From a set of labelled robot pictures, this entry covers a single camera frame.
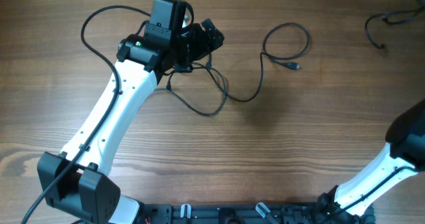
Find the black aluminium base frame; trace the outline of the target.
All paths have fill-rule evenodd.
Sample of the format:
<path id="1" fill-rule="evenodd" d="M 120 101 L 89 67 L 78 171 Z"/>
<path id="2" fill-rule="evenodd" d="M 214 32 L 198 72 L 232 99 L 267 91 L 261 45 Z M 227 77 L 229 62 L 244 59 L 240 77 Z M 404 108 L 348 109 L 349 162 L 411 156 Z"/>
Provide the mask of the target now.
<path id="1" fill-rule="evenodd" d="M 360 223 L 375 224 L 375 210 L 368 207 L 361 216 L 343 220 L 342 216 L 327 218 L 328 213 L 313 212 L 314 203 L 287 203 L 284 205 L 169 205 L 146 204 L 146 224 L 308 224 L 308 223 Z"/>

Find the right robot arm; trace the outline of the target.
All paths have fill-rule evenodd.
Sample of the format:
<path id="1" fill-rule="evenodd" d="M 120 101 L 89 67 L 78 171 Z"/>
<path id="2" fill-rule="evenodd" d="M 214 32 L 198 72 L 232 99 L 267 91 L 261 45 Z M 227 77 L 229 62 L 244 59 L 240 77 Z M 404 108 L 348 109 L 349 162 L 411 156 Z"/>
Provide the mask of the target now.
<path id="1" fill-rule="evenodd" d="M 375 200 L 401 181 L 424 171 L 424 101 L 390 125 L 384 148 L 353 179 L 322 194 L 313 210 L 317 223 L 358 222 Z"/>

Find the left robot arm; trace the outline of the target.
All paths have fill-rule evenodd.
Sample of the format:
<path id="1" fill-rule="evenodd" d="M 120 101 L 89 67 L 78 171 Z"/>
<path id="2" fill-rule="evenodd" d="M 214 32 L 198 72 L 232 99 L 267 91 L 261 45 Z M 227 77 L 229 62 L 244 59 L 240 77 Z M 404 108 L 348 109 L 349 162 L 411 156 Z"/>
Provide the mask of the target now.
<path id="1" fill-rule="evenodd" d="M 39 201 L 83 223 L 150 223 L 145 205 L 122 195 L 109 174 L 132 120 L 164 76 L 191 72 L 222 46 L 210 19 L 194 21 L 184 0 L 154 0 L 139 29 L 122 40 L 112 76 L 78 133 L 58 154 L 44 153 Z"/>

